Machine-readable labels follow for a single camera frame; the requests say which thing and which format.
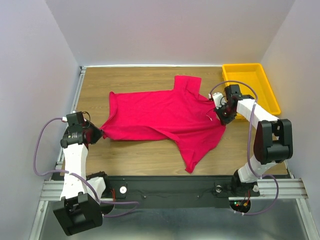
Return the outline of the pink red t shirt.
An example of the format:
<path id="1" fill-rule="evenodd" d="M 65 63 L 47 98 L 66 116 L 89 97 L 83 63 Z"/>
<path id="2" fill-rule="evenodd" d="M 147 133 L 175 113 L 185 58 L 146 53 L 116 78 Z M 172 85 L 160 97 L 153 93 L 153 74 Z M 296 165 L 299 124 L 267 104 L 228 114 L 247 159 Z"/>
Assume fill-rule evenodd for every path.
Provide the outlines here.
<path id="1" fill-rule="evenodd" d="M 176 75 L 171 90 L 109 93 L 109 117 L 103 138 L 115 141 L 170 139 L 179 149 L 185 171 L 220 142 L 226 127 L 214 112 L 215 103 L 200 94 L 202 79 Z"/>

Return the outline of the yellow plastic tray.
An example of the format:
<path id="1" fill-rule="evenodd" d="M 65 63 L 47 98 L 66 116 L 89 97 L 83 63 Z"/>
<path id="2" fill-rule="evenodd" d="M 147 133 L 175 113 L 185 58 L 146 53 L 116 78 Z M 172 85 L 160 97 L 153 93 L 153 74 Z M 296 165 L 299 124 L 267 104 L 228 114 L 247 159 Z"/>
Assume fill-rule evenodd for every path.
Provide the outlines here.
<path id="1" fill-rule="evenodd" d="M 274 116 L 281 114 L 281 109 L 260 63 L 230 63 L 222 65 L 222 77 L 228 86 L 233 81 L 243 82 L 249 85 L 252 90 L 240 85 L 240 91 L 244 95 L 254 96 L 257 93 L 258 104 Z"/>

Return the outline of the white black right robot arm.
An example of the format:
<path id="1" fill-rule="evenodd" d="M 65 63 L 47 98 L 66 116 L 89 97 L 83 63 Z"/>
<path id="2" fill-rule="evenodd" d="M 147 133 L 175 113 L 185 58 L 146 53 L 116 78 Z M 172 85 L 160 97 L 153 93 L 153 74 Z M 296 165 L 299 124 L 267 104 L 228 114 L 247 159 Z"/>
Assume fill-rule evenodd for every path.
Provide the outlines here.
<path id="1" fill-rule="evenodd" d="M 214 112 L 222 125 L 242 115 L 249 121 L 249 129 L 255 129 L 255 136 L 248 134 L 247 162 L 231 178 L 230 191 L 234 195 L 256 191 L 257 180 L 265 176 L 267 170 L 293 156 L 291 121 L 280 119 L 261 107 L 256 92 L 242 94 L 241 84 L 240 81 L 232 81 L 224 93 L 210 91 L 208 95 L 215 104 Z"/>

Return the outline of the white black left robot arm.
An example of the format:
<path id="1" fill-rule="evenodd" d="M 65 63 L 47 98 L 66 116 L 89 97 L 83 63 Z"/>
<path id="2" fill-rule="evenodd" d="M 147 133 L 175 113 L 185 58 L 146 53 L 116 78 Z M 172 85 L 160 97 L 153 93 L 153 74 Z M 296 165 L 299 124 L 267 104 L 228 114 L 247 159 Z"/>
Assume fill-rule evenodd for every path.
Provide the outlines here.
<path id="1" fill-rule="evenodd" d="M 68 126 L 60 145 L 64 155 L 64 180 L 60 200 L 53 204 L 53 213 L 67 236 L 72 236 L 103 223 L 101 197 L 111 193 L 111 184 L 104 172 L 86 175 L 89 146 L 103 136 L 101 129 L 85 119 L 86 112 L 68 114 Z"/>

